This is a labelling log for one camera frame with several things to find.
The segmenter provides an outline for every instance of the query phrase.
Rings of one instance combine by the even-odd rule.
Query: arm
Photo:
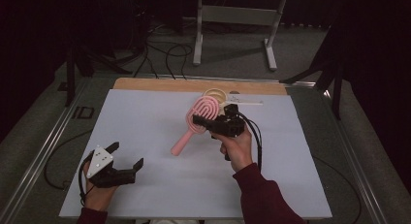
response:
[[[260,173],[251,156],[251,134],[247,126],[236,138],[222,135],[211,135],[222,142],[220,151],[229,154],[233,177],[241,189],[241,208],[246,224],[287,223],[303,224],[284,201],[277,183],[266,180]]]
[[[305,223],[284,201],[277,183],[266,180],[253,163],[233,177],[241,189],[241,208],[245,223]]]
[[[86,174],[90,162],[84,165],[83,173]],[[78,224],[103,224],[106,222],[108,213],[107,208],[111,202],[118,186],[111,188],[95,187],[88,179],[86,180],[86,197],[84,208],[81,209],[81,215],[78,219]]]

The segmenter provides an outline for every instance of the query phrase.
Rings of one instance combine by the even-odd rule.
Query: person's right hand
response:
[[[253,163],[251,156],[251,133],[248,131],[247,125],[244,126],[244,132],[235,138],[229,138],[215,133],[211,133],[211,135],[222,142],[220,151],[230,156],[235,172]]]

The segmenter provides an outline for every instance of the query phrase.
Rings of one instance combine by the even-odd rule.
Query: person's left hand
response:
[[[90,162],[84,164],[84,167],[82,168],[84,176],[87,174],[89,167]],[[85,192],[88,193],[85,197],[84,206],[86,208],[91,208],[97,211],[106,211],[111,202],[111,198],[114,195],[114,192],[118,188],[118,186],[110,188],[99,188],[94,186],[94,184],[91,183],[90,180],[88,180],[88,178],[86,178],[85,188]]]

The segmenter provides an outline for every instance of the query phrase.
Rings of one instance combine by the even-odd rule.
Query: pink handle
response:
[[[195,134],[191,129],[187,130],[185,134],[175,143],[175,145],[172,148],[172,155],[178,156],[179,153],[181,153],[182,149],[185,147],[185,145],[188,143],[190,138]]]

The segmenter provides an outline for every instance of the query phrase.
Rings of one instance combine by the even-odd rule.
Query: pink toy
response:
[[[218,101],[211,96],[202,96],[197,99],[185,116],[188,130],[173,146],[172,155],[178,156],[194,134],[202,134],[206,131],[205,127],[193,124],[193,114],[200,115],[207,119],[215,119],[218,115],[219,109]]]

